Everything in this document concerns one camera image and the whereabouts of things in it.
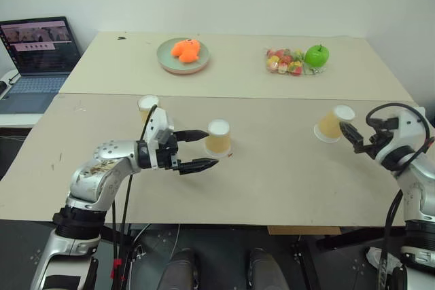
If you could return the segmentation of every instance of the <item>cup with liquid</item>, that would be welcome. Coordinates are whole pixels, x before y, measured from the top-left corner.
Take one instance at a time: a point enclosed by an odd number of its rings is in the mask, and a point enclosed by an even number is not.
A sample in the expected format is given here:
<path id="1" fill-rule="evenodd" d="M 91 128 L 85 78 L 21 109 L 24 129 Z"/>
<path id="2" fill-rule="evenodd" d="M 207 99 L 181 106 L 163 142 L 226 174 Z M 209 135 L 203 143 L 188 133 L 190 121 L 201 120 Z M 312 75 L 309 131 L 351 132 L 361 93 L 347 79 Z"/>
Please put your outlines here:
<path id="1" fill-rule="evenodd" d="M 143 124 L 147 121 L 148 114 L 153 105 L 159 106 L 158 97 L 155 95 L 145 95 L 137 101 Z"/>
<path id="2" fill-rule="evenodd" d="M 214 119 L 208 127 L 205 151 L 214 158 L 223 158 L 231 152 L 230 124 L 223 119 Z"/>
<path id="3" fill-rule="evenodd" d="M 342 135 L 340 122 L 351 122 L 353 119 L 355 112 L 351 107 L 337 105 L 314 126 L 314 134 L 320 141 L 335 143 Z"/>

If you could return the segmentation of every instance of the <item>gray floor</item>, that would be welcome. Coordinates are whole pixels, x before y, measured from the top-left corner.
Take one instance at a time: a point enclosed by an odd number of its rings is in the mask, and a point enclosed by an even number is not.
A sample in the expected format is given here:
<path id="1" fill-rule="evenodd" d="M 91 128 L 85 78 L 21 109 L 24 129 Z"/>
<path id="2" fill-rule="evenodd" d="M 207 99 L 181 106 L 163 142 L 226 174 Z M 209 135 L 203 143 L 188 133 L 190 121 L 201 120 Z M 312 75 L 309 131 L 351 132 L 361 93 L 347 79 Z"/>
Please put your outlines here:
<path id="1" fill-rule="evenodd" d="M 157 225 L 141 242 L 147 253 L 133 264 L 132 289 L 155 289 L 175 243 L 176 226 Z M 28 221 L 0 221 L 0 289 L 28 289 L 44 249 L 50 228 Z M 364 258 L 365 245 L 319 252 L 312 236 L 310 243 L 323 290 L 374 289 L 375 269 Z M 248 250 L 262 247 L 278 261 L 291 289 L 305 289 L 298 262 L 290 253 L 293 236 L 269 236 L 263 230 L 181 230 L 177 250 L 194 249 L 201 260 L 201 287 L 207 290 L 246 289 L 245 258 Z M 393 247 L 398 248 L 395 239 Z M 102 242 L 97 251 L 97 290 L 110 289 L 112 246 Z"/>
<path id="2" fill-rule="evenodd" d="M 20 150 L 21 139 L 21 137 L 0 136 L 0 179 L 5 175 Z"/>

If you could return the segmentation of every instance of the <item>green apple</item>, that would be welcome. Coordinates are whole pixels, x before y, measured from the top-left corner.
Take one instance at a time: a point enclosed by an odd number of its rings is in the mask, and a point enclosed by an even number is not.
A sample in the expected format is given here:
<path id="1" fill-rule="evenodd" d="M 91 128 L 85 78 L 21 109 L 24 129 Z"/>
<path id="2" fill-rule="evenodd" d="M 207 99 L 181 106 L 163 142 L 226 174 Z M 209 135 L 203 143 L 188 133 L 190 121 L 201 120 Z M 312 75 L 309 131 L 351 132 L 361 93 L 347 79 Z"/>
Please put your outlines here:
<path id="1" fill-rule="evenodd" d="M 305 54 L 305 62 L 312 67 L 322 67 L 329 58 L 329 50 L 322 44 L 312 46 Z"/>

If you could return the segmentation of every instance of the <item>candy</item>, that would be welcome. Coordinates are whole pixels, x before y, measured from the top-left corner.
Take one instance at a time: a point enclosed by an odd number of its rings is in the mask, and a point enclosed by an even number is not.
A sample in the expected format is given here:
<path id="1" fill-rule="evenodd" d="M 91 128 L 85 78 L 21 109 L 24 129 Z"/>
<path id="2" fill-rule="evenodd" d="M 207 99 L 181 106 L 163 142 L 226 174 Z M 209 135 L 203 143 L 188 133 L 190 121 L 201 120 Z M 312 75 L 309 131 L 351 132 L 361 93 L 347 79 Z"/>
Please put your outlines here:
<path id="1" fill-rule="evenodd" d="M 294 61 L 303 61 L 304 60 L 304 52 L 301 49 L 297 49 L 292 52 L 292 57 Z"/>
<path id="2" fill-rule="evenodd" d="M 277 56 L 271 56 L 266 61 L 266 67 L 269 71 L 276 71 L 278 69 L 279 58 Z"/>
<path id="3" fill-rule="evenodd" d="M 287 70 L 288 70 L 288 64 L 286 64 L 285 62 L 281 62 L 278 64 L 278 73 L 285 74 L 287 73 Z"/>
<path id="4" fill-rule="evenodd" d="M 287 64 L 290 64 L 293 61 L 293 57 L 292 56 L 283 56 L 280 60 L 280 62 L 286 62 Z"/>
<path id="5" fill-rule="evenodd" d="M 275 55 L 275 51 L 274 50 L 272 50 L 272 49 L 269 49 L 269 50 L 267 50 L 267 58 L 270 58 L 271 56 L 274 56 Z"/>
<path id="6" fill-rule="evenodd" d="M 302 75 L 302 70 L 302 62 L 300 61 L 294 61 L 288 65 L 288 71 L 292 75 L 300 76 Z"/>
<path id="7" fill-rule="evenodd" d="M 284 49 L 280 49 L 275 52 L 275 56 L 278 56 L 279 58 L 283 58 L 284 56 Z"/>

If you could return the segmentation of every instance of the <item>tabletop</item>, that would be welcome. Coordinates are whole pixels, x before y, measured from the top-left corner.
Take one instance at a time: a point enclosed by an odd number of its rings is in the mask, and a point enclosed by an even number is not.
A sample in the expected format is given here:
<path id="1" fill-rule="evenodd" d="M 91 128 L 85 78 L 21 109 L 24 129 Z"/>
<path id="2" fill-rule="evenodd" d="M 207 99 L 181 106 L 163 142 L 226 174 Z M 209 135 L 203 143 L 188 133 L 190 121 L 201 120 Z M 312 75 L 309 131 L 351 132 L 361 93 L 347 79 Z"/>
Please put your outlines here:
<path id="1" fill-rule="evenodd" d="M 159 66 L 158 46 L 176 37 L 195 38 L 207 46 L 211 59 L 205 69 L 179 76 Z M 315 44 L 322 44 L 330 51 L 325 73 L 315 77 L 291 77 L 266 71 L 268 48 L 305 51 Z M 100 32 L 60 92 L 412 100 L 367 41 L 352 37 Z"/>
<path id="2" fill-rule="evenodd" d="M 65 203 L 74 170 L 91 159 L 96 146 L 138 139 L 138 98 L 58 94 L 0 181 L 0 219 L 50 220 Z M 354 154 L 346 139 L 327 144 L 313 134 L 325 112 L 344 103 L 355 110 L 354 124 L 368 138 L 373 131 L 364 117 L 382 102 L 188 96 L 160 101 L 176 130 L 204 130 L 213 118 L 228 120 L 232 155 L 192 175 L 172 170 L 135 175 L 128 222 L 384 224 L 398 190 L 394 178 L 366 154 Z M 183 161 L 207 156 L 201 141 L 180 143 L 179 155 Z M 126 181 L 118 207 L 125 190 Z M 395 224 L 403 224 L 401 211 Z"/>

